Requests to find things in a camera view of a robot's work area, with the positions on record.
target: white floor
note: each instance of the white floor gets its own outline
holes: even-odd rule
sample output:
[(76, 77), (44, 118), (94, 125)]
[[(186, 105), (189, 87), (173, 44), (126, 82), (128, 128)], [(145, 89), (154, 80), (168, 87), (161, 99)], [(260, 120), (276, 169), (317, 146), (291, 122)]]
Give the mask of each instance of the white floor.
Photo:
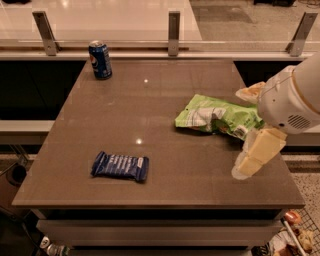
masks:
[(189, 0), (0, 1), (0, 40), (39, 40), (34, 11), (46, 12), (58, 41), (168, 40), (169, 11), (180, 11), (181, 40), (201, 40)]

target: blue wrapper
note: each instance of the blue wrapper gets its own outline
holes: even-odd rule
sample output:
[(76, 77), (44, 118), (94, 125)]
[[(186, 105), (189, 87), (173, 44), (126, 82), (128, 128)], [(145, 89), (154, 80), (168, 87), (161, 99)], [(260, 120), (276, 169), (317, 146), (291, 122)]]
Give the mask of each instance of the blue wrapper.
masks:
[(148, 167), (148, 157), (108, 155), (101, 151), (92, 165), (91, 175), (144, 181), (147, 178)]

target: metal post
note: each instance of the metal post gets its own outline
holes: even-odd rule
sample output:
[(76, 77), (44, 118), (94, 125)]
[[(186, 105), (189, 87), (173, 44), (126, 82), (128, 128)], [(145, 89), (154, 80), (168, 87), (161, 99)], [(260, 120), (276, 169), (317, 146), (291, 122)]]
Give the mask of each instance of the metal post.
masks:
[(55, 42), (47, 15), (44, 11), (32, 12), (40, 32), (44, 50), (48, 56), (56, 56), (59, 51), (59, 45)]
[(180, 12), (169, 12), (168, 54), (177, 56), (179, 53)]
[(291, 57), (298, 57), (301, 55), (304, 44), (317, 15), (318, 13), (304, 13), (295, 35), (286, 48), (286, 51)]

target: cable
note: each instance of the cable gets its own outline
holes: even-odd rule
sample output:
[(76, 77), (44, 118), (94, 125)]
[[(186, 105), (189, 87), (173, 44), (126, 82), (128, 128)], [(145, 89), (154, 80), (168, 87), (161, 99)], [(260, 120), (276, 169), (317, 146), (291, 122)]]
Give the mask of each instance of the cable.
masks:
[(24, 230), (24, 232), (26, 233), (26, 235), (29, 237), (30, 241), (32, 242), (32, 244), (34, 245), (34, 247), (36, 249), (38, 249), (39, 251), (41, 251), (42, 249), (40, 248), (40, 246), (33, 240), (32, 236), (30, 235), (30, 232), (26, 226), (26, 224), (24, 223), (24, 221), (21, 222), (21, 226)]

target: candy bar wrapper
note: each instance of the candy bar wrapper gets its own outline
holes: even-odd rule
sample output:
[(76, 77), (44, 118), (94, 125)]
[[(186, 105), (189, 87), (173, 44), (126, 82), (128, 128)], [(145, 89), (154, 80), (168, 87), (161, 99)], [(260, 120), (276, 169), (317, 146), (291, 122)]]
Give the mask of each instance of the candy bar wrapper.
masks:
[(101, 151), (93, 163), (91, 175), (135, 179), (141, 182), (147, 178), (148, 167), (148, 157), (108, 155)]
[(256, 105), (239, 106), (225, 100), (196, 94), (175, 119), (176, 127), (202, 132), (221, 132), (245, 140), (252, 128), (261, 128), (263, 120)]

